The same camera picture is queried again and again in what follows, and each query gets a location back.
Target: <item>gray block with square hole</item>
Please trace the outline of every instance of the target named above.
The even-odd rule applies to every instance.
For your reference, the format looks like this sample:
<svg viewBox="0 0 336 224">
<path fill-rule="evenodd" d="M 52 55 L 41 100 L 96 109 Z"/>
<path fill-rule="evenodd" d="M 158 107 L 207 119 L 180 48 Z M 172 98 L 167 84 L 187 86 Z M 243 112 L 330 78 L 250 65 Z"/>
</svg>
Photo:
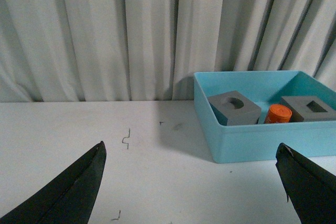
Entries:
<svg viewBox="0 0 336 224">
<path fill-rule="evenodd" d="M 336 111 L 316 96 L 281 97 L 280 103 L 291 109 L 290 122 L 336 120 Z"/>
<path fill-rule="evenodd" d="M 257 124 L 261 108 L 238 91 L 208 97 L 208 101 L 221 125 Z"/>
</svg>

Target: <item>round hole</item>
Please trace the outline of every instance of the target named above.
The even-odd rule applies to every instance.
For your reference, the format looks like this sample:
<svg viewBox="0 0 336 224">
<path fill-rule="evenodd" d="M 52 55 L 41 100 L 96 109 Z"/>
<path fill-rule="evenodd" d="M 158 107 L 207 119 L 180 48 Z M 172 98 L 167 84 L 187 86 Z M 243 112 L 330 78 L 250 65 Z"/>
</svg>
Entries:
<svg viewBox="0 0 336 224">
<path fill-rule="evenodd" d="M 222 106 L 229 110 L 239 110 L 244 106 L 244 103 L 235 97 L 226 97 L 222 99 Z"/>
</svg>

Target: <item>gray block with round hole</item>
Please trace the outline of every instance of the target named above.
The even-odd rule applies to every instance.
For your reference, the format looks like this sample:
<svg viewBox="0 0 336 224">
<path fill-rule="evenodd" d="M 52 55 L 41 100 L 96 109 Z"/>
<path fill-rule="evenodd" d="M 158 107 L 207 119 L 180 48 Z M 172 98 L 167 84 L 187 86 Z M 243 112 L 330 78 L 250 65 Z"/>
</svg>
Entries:
<svg viewBox="0 0 336 224">
<path fill-rule="evenodd" d="M 208 97 L 208 101 L 221 125 L 257 124 L 261 108 L 238 91 Z"/>
<path fill-rule="evenodd" d="M 317 96 L 281 97 L 280 103 L 291 109 L 290 122 L 336 120 L 336 111 Z"/>
</svg>

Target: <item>white table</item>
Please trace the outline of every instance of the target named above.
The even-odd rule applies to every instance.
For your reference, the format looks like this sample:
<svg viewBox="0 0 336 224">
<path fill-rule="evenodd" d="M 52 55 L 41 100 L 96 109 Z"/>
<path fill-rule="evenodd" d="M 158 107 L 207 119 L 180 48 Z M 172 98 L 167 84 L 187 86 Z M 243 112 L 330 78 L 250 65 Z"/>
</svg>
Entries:
<svg viewBox="0 0 336 224">
<path fill-rule="evenodd" d="M 193 106 L 1 103 L 0 216 L 104 141 L 107 161 L 89 223 L 300 223 L 276 160 L 213 163 Z M 121 141 L 129 128 L 127 149 Z M 336 157 L 312 160 L 336 173 Z"/>
</svg>

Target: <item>square hole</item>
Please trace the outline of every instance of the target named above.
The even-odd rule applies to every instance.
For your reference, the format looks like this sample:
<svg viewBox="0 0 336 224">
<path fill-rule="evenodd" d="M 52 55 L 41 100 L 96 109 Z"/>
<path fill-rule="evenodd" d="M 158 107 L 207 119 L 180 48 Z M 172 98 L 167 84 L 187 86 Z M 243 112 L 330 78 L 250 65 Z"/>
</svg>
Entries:
<svg viewBox="0 0 336 224">
<path fill-rule="evenodd" d="M 327 112 L 324 108 L 322 108 L 316 101 L 311 101 L 310 103 L 307 104 L 307 107 L 312 111 L 312 112 Z"/>
</svg>

